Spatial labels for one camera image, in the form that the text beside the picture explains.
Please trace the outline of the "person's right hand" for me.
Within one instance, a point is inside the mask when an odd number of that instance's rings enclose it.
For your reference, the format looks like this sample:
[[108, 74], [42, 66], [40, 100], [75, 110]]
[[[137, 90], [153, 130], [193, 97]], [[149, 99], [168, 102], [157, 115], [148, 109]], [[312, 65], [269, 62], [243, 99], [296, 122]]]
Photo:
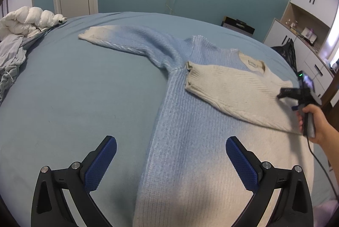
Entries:
[[322, 109], [314, 104], [309, 104], [302, 108], [304, 116], [312, 114], [314, 122], [315, 135], [311, 141], [315, 144], [323, 145], [331, 135], [336, 134], [336, 130], [326, 120]]

